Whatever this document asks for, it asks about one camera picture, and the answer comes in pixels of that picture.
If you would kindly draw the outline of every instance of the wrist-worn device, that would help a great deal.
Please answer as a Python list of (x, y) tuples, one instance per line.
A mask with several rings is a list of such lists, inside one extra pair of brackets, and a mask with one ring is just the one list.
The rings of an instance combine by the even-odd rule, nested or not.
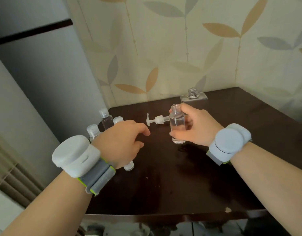
[(101, 152), (82, 135), (65, 140), (51, 158), (57, 167), (78, 178), (88, 194), (97, 195), (116, 174), (116, 170), (101, 157)]
[(209, 146), (207, 155), (218, 165), (228, 162), (251, 140), (251, 133), (244, 127), (232, 123), (220, 130)]

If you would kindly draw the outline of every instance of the forearm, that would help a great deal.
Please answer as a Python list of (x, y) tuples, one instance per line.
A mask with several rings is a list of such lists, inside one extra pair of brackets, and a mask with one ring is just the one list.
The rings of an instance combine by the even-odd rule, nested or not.
[(232, 165), (265, 208), (292, 235), (302, 235), (302, 170), (247, 143)]
[(75, 235), (91, 197), (63, 171), (1, 235)]

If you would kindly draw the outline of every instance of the clear plastic bottle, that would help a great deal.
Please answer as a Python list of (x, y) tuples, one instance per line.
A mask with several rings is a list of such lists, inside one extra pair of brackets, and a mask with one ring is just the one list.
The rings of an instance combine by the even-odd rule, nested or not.
[[(118, 123), (118, 122), (122, 122), (122, 121), (124, 121), (124, 119), (122, 118), (122, 117), (115, 117), (114, 119), (113, 119), (113, 121), (114, 121), (114, 124), (116, 124), (116, 123)], [(130, 171), (130, 170), (132, 170), (133, 169), (133, 167), (135, 166), (135, 164), (133, 163), (133, 161), (130, 161), (126, 166), (124, 166), (124, 169), (126, 170), (126, 171)]]
[[(185, 114), (181, 111), (181, 107), (179, 104), (173, 104), (172, 112), (170, 113), (170, 124), (171, 131), (173, 130), (186, 130), (185, 126)], [(172, 141), (176, 144), (183, 144), (184, 140), (178, 140), (172, 137)]]
[(181, 96), (181, 102), (187, 103), (187, 102), (193, 102), (197, 100), (207, 100), (207, 96), (205, 93), (201, 92), (198, 93), (198, 90), (196, 88), (189, 88), (188, 94)]
[(107, 108), (101, 109), (99, 112), (102, 116), (102, 124), (105, 130), (114, 126), (113, 117), (109, 114)]
[(93, 140), (101, 134), (100, 130), (98, 129), (98, 126), (96, 124), (92, 124), (86, 128), (90, 135), (90, 142), (93, 142)]

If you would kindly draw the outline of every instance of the white wrist device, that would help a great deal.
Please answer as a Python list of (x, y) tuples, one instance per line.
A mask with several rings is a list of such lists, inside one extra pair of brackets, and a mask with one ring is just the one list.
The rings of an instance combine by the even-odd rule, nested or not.
[(97, 195), (116, 173), (100, 155), (85, 136), (77, 135), (61, 143), (51, 158), (57, 167), (86, 186), (87, 193)]
[(228, 162), (251, 140), (251, 133), (244, 127), (232, 123), (220, 130), (209, 146), (207, 155), (218, 165)]

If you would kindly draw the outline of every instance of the white flip-top cap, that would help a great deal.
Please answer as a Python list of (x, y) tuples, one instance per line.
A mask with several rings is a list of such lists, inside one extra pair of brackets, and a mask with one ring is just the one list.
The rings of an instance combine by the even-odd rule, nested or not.
[(90, 137), (96, 137), (101, 133), (96, 124), (88, 126), (86, 130), (88, 131)]
[(103, 108), (103, 109), (99, 110), (99, 112), (100, 112), (100, 115), (102, 116), (102, 118), (106, 118), (109, 116), (109, 112), (108, 112), (107, 108)]
[(85, 136), (77, 135), (61, 143), (54, 150), (51, 159), (57, 167), (61, 167), (71, 177), (77, 178), (94, 166), (100, 154)]
[(113, 119), (114, 124), (116, 124), (116, 123), (118, 123), (118, 122), (123, 122), (123, 121), (124, 121), (123, 117), (115, 117), (115, 118)]

